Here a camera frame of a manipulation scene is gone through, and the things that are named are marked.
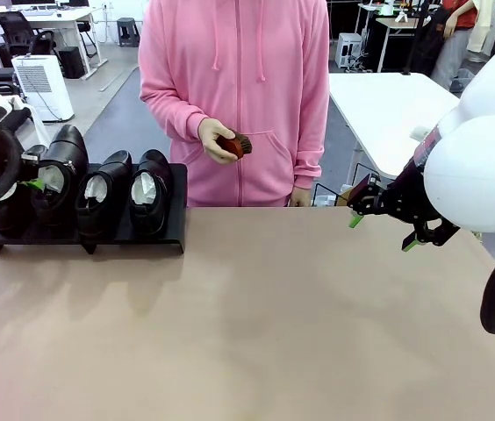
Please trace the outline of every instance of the black pole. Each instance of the black pole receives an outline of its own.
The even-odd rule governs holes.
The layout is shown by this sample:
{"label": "black pole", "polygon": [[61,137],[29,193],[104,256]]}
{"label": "black pole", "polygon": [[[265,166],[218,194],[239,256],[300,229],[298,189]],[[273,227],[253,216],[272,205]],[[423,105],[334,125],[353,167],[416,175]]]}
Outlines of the black pole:
{"label": "black pole", "polygon": [[415,28],[415,35],[413,36],[412,51],[409,52],[409,56],[407,57],[407,62],[405,63],[402,75],[411,74],[413,56],[415,55],[415,50],[417,50],[417,44],[420,42],[421,32],[423,31],[423,23],[425,22],[427,14],[429,13],[430,3],[430,0],[423,0],[423,3],[421,4],[420,17]]}

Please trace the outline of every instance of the hoodie zipper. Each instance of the hoodie zipper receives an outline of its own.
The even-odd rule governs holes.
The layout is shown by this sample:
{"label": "hoodie zipper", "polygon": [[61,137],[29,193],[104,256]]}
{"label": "hoodie zipper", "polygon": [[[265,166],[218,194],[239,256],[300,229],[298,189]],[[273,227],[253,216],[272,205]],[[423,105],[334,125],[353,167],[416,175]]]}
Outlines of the hoodie zipper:
{"label": "hoodie zipper", "polygon": [[[236,29],[237,29],[237,42],[238,42],[238,63],[237,63],[237,69],[238,69],[238,89],[236,92],[236,97],[237,97],[237,107],[236,107],[236,112],[238,113],[238,123],[237,123],[237,128],[236,130],[238,132],[241,131],[241,21],[240,21],[240,0],[236,0]],[[238,166],[238,206],[242,206],[242,203],[244,201],[244,189],[243,189],[243,180],[242,180],[242,173],[241,173],[241,161],[238,161],[236,163]]]}

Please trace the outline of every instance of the ribbed cuff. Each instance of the ribbed cuff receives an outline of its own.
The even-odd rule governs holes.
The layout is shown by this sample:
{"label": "ribbed cuff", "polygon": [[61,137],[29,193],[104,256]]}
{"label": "ribbed cuff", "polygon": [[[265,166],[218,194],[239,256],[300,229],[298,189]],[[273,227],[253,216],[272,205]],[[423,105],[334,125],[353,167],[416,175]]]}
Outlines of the ribbed cuff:
{"label": "ribbed cuff", "polygon": [[298,187],[300,189],[311,189],[312,184],[314,183],[314,178],[309,177],[307,175],[298,175],[294,180],[294,187]]}
{"label": "ribbed cuff", "polygon": [[205,118],[208,118],[205,114],[197,112],[187,119],[187,134],[193,139],[198,139],[198,127]]}

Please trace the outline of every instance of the black leather shoe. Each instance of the black leather shoe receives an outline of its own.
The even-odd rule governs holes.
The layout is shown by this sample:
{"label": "black leather shoe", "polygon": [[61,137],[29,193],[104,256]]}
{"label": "black leather shoe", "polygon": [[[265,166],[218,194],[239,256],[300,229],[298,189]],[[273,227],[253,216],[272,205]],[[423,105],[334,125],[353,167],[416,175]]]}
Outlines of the black leather shoe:
{"label": "black leather shoe", "polygon": [[11,196],[0,200],[0,233],[17,237],[23,233],[35,214],[31,206],[30,189],[16,184]]}
{"label": "black leather shoe", "polygon": [[39,178],[44,170],[55,172],[60,182],[44,192],[31,193],[37,219],[48,226],[73,223],[78,185],[88,173],[88,152],[78,129],[72,125],[61,128],[39,164]]}
{"label": "black leather shoe", "polygon": [[[88,238],[97,238],[118,226],[128,195],[133,158],[127,151],[118,151],[105,160],[97,171],[86,175],[80,183],[75,211],[78,231]],[[86,198],[88,183],[96,178],[106,189],[106,196]]]}
{"label": "black leather shoe", "polygon": [[[135,182],[140,182],[142,173],[154,179],[153,203],[136,204],[133,200]],[[141,236],[161,234],[168,219],[169,204],[174,194],[174,176],[168,160],[160,151],[151,149],[142,155],[139,168],[131,180],[130,213],[134,231]]]}

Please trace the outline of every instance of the orange shirt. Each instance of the orange shirt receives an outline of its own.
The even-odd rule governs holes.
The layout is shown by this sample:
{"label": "orange shirt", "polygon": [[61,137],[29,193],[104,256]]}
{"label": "orange shirt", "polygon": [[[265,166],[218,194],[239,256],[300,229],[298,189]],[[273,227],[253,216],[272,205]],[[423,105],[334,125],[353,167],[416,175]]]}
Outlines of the orange shirt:
{"label": "orange shirt", "polygon": [[[449,11],[455,11],[460,6],[466,4],[468,0],[442,0],[442,7]],[[477,19],[477,9],[475,7],[471,8],[466,13],[463,13],[458,17],[458,22],[456,23],[456,29],[470,29],[476,24]]]}

